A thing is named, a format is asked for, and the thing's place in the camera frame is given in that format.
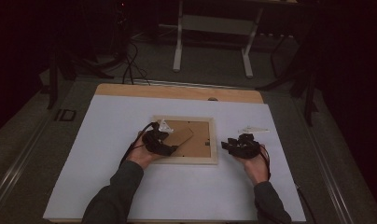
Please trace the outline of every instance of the dark long sleeve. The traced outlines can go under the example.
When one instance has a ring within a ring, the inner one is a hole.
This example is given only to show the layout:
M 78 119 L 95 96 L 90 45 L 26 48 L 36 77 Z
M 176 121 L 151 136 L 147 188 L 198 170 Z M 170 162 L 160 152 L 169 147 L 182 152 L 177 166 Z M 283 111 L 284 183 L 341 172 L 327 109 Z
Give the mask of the dark long sleeve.
M 82 218 L 82 223 L 126 223 L 133 195 L 142 180 L 144 171 L 133 161 L 125 161 L 92 198 Z
M 258 223 L 291 223 L 291 217 L 285 211 L 278 193 L 270 182 L 262 182 L 255 186 L 255 204 L 258 208 Z

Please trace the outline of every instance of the white table leg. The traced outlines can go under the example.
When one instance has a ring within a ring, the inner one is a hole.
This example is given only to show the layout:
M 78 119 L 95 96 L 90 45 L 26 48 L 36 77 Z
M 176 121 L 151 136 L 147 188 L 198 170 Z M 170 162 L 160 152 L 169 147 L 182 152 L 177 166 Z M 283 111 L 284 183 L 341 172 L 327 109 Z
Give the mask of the white table leg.
M 244 61 L 244 72 L 246 74 L 246 77 L 248 78 L 253 77 L 252 66 L 250 64 L 250 59 L 249 59 L 249 51 L 252 48 L 252 43 L 253 43 L 253 40 L 255 39 L 256 31 L 258 30 L 258 23 L 260 22 L 262 11 L 263 11 L 263 8 L 261 7 L 258 10 L 258 15 L 256 16 L 256 20 L 253 22 L 253 27 L 250 32 L 249 41 L 246 45 L 246 48 L 242 49 L 242 58 Z
M 177 44 L 174 60 L 174 72 L 180 71 L 180 62 L 182 60 L 182 18 L 183 18 L 183 0 L 179 1 L 179 16 L 177 19 Z

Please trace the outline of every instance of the gray carpet floor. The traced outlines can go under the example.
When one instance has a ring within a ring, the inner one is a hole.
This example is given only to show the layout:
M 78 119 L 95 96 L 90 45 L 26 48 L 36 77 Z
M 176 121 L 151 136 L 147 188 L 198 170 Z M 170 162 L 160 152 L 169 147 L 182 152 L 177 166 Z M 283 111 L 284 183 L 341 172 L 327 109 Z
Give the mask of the gray carpet floor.
M 295 50 L 294 41 L 288 41 L 290 43 L 286 42 L 275 58 L 279 71 L 286 67 Z M 255 70 L 255 77 L 251 79 L 244 76 L 239 49 L 185 45 L 181 71 L 175 73 L 172 70 L 175 46 L 137 40 L 133 43 L 138 47 L 135 59 L 138 69 L 133 69 L 133 76 L 138 77 L 133 80 L 135 84 L 147 84 L 144 75 L 151 85 L 212 85 L 235 89 L 254 89 L 275 80 L 269 56 L 276 40 L 267 36 L 257 38 L 250 52 Z M 134 54 L 134 46 L 130 46 L 130 55 L 133 57 Z M 9 165 L 36 132 L 36 127 L 46 123 L 33 144 L 34 150 L 21 177 L 1 206 L 0 224 L 49 223 L 42 216 L 91 97 L 99 83 L 120 83 L 126 66 L 107 71 L 115 76 L 109 80 L 77 69 L 76 81 L 60 80 L 60 98 L 53 110 L 46 109 L 48 96 L 39 93 L 0 131 L 1 182 Z M 318 111 L 313 113 L 314 127 L 309 127 L 302 115 L 303 99 L 290 97 L 290 86 L 291 83 L 287 83 L 272 91 L 264 91 L 262 96 L 272 111 L 293 178 L 300 185 L 317 223 L 377 223 L 377 205 L 323 102 L 321 92 L 315 93 L 314 103 Z M 76 119 L 72 122 L 53 120 L 60 108 L 76 110 Z M 347 214 L 342 215 L 336 208 L 340 202 L 338 199 L 344 202 L 339 206 L 345 205 Z M 301 202 L 307 223 L 315 223 L 304 198 Z

